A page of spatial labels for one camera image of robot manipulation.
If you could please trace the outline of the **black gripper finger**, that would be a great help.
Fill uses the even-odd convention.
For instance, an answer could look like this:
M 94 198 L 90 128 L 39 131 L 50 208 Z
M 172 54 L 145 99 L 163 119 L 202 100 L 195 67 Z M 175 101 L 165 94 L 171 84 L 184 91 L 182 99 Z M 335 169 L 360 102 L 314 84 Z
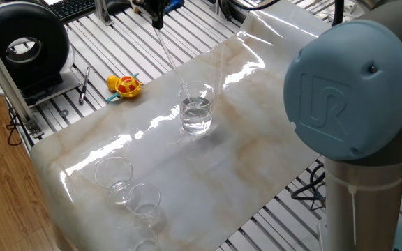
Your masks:
M 162 29 L 163 28 L 163 17 L 166 12 L 167 6 L 170 5 L 170 0 L 159 0 L 158 1 L 158 28 Z
M 150 16 L 152 27 L 159 29 L 159 0 L 139 0 L 138 6 Z

